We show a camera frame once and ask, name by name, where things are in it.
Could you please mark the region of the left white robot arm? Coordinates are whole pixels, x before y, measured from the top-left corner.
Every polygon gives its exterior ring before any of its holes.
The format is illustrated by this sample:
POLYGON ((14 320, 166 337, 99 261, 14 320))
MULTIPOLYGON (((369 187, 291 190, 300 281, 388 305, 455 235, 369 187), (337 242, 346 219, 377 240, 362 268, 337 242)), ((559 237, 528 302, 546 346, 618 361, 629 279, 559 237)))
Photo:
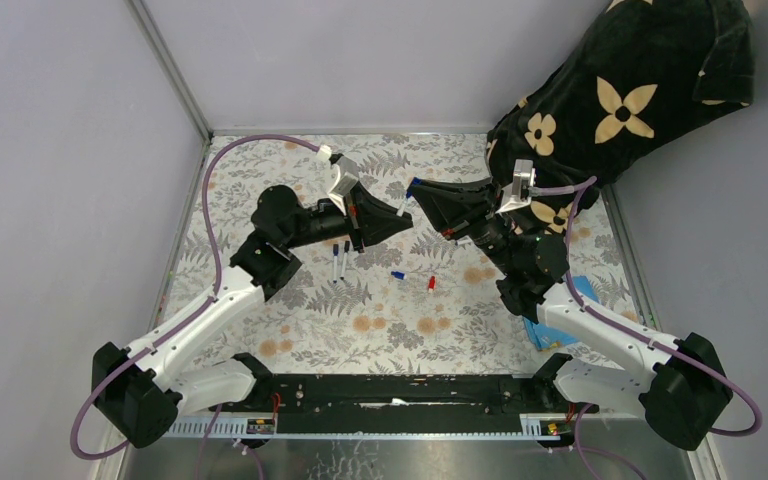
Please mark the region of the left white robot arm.
POLYGON ((92 403, 135 448, 160 439, 179 416, 237 402, 256 411, 270 385, 240 361, 189 374, 184 368, 237 315, 275 296, 298 272, 293 249, 346 236, 356 251, 412 228, 410 214, 356 184, 335 203, 303 206, 288 186, 264 190, 251 216, 252 232, 214 283, 168 323, 92 358, 92 403))

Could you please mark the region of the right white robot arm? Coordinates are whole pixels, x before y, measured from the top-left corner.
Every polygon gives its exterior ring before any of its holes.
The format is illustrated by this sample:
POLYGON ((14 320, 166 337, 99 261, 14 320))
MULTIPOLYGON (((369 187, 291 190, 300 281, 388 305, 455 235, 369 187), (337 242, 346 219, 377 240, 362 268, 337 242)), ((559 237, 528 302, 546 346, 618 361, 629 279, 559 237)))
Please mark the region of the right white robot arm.
POLYGON ((539 407, 557 412, 571 401, 619 410, 688 451, 712 433, 734 394, 722 382, 725 371, 708 339, 655 332, 582 297, 566 277, 559 222, 550 221, 548 229, 519 224, 500 212, 501 190, 488 179, 414 179, 407 192, 445 239, 471 239, 502 272, 496 285, 512 314, 567 333, 616 363, 611 369, 563 361, 535 382, 539 407))

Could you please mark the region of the white pen one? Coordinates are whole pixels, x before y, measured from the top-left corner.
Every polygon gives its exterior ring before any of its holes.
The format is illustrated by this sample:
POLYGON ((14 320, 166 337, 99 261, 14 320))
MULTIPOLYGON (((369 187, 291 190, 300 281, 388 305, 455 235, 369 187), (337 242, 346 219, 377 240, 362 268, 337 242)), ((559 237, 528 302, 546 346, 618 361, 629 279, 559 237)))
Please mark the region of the white pen one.
POLYGON ((402 217, 404 215, 408 203, 409 203, 408 197, 405 197, 402 199, 402 202, 400 203, 399 208, 396 212, 397 216, 402 217))

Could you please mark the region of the white pen two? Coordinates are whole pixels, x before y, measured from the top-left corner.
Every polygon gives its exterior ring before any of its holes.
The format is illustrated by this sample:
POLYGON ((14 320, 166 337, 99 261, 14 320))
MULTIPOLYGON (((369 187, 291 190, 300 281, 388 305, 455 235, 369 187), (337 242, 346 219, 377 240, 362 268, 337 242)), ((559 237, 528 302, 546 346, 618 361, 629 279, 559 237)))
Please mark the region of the white pen two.
POLYGON ((331 281, 333 284, 336 284, 339 279, 339 256, 340 256, 340 245, 338 243, 334 243, 332 245, 332 277, 331 277, 331 281))

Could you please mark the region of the white pen three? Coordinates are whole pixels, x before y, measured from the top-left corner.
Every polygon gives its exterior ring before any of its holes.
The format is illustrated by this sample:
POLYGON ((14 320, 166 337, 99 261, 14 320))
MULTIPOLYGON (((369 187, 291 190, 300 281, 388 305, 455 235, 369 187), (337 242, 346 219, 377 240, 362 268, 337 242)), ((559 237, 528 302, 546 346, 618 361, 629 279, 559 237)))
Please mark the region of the white pen three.
POLYGON ((348 257, 351 252, 351 241, 345 240, 343 243, 342 256, 340 260, 339 279, 344 280, 347 273, 348 257))

